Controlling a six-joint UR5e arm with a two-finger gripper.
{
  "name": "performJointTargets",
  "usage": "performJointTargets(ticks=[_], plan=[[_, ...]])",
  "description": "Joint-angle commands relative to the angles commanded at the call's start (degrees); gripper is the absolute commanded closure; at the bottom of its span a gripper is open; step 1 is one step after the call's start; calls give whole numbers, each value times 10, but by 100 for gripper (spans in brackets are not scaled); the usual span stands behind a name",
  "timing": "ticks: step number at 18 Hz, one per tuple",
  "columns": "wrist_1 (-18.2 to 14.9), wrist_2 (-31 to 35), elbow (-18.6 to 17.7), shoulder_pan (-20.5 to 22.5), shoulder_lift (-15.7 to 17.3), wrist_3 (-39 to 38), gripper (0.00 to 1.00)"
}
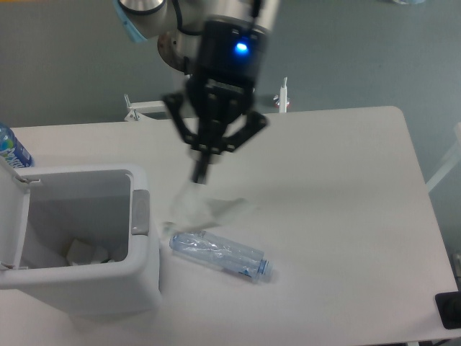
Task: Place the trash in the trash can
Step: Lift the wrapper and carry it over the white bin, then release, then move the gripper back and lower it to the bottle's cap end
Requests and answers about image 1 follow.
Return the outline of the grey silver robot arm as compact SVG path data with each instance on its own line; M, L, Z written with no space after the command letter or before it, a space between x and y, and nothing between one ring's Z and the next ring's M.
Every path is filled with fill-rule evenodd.
M191 181L268 125L254 91L279 1L115 1L130 39L157 39L165 63L186 79L162 101L194 157Z

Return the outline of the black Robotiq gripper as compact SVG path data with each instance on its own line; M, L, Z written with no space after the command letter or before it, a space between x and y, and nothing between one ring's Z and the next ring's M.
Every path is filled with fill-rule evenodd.
M205 183L205 151L200 144L209 144L208 167L269 125L268 118L254 109L254 87L267 43L266 31L248 22L225 17L206 21L194 72L186 84L188 99L184 92L162 96L167 115L192 152L193 183ZM187 112L194 111L199 118L197 133L184 120Z

